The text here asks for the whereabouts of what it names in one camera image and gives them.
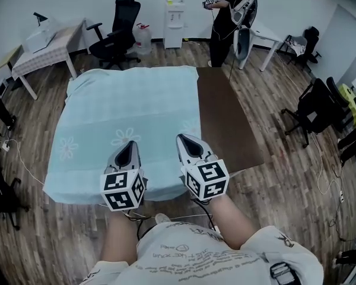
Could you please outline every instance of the office chair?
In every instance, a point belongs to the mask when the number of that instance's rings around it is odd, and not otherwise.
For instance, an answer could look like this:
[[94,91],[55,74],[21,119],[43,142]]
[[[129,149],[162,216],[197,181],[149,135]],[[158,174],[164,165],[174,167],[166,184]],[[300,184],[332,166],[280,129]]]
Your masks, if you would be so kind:
[[108,62],[105,69],[110,69],[117,65],[121,70],[120,62],[136,60],[141,62],[137,57],[129,58],[125,54],[135,43],[133,36],[133,26],[135,24],[141,4],[135,0],[116,0],[115,19],[113,20],[112,33],[103,39],[97,23],[86,28],[94,29],[99,41],[90,46],[90,52],[99,58],[99,64],[102,67],[104,62]]
[[327,79],[327,86],[317,78],[299,97],[296,112],[288,109],[281,110],[282,114],[289,113],[298,122],[293,128],[286,131],[285,135],[289,135],[301,127],[306,139],[303,148],[306,148],[309,145],[307,133],[320,133],[329,125],[340,121],[345,116],[344,108],[346,107],[348,107],[348,102],[336,88],[333,78]]
[[15,230],[19,230],[20,227],[14,223],[13,214],[15,214],[19,208],[25,209],[26,212],[29,211],[28,206],[21,205],[19,198],[16,196],[14,187],[16,183],[20,184],[21,180],[19,178],[14,178],[12,184],[9,186],[3,178],[2,168],[0,167],[0,217],[5,218],[5,213],[8,213],[9,219]]
[[304,67],[308,67],[307,65],[307,61],[310,61],[314,64],[318,63],[317,58],[318,57],[322,57],[321,54],[319,52],[316,52],[315,56],[313,55],[313,51],[314,48],[316,46],[316,44],[319,41],[319,31],[318,29],[316,29],[315,27],[311,26],[310,28],[308,28],[307,30],[304,31],[303,36],[300,37],[293,37],[292,35],[288,35],[286,37],[285,42],[281,45],[281,47],[278,50],[281,50],[283,45],[287,45],[286,47],[286,51],[285,54],[287,53],[288,48],[290,47],[290,45],[288,45],[288,43],[290,43],[290,40],[294,39],[297,42],[299,42],[300,44],[304,45],[306,47],[304,53],[302,55],[296,56],[294,55],[287,64],[290,64],[290,62],[292,62],[293,60],[295,60],[295,64],[299,63],[300,65],[302,65],[302,69],[304,69]]

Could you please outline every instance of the yellow object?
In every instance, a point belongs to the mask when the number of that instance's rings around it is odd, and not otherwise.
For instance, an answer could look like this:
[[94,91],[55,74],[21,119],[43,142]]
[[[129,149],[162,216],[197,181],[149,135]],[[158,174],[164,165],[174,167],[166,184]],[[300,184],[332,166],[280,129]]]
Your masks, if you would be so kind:
[[356,95],[355,93],[345,84],[339,87],[340,94],[349,102],[349,109],[351,110],[352,117],[354,118],[354,128],[356,128]]

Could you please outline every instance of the light blue bed sheet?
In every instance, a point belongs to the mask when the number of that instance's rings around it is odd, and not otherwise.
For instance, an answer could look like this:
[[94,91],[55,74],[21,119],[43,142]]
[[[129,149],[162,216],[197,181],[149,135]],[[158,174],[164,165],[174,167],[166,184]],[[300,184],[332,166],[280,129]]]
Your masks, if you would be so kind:
[[69,83],[50,154],[44,191],[54,201],[100,204],[99,180],[108,158],[138,143],[146,200],[186,191],[176,135],[201,137],[198,73],[191,66],[93,69]]

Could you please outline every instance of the black strap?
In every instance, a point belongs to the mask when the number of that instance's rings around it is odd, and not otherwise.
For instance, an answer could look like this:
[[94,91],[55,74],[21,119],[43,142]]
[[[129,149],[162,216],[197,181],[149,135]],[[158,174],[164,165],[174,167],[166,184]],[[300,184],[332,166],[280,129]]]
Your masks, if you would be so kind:
[[271,277],[279,285],[301,285],[297,273],[284,262],[274,264],[271,269]]

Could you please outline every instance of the white t-shirt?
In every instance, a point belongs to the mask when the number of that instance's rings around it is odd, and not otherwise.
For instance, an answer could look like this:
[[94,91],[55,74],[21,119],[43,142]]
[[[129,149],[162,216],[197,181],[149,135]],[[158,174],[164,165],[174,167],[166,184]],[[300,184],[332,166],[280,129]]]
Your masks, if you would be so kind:
[[84,285],[277,284],[269,269],[285,262],[302,285],[323,284],[323,267],[274,226],[257,231],[240,250],[217,232],[190,223],[161,223],[137,246],[137,262],[98,262]]

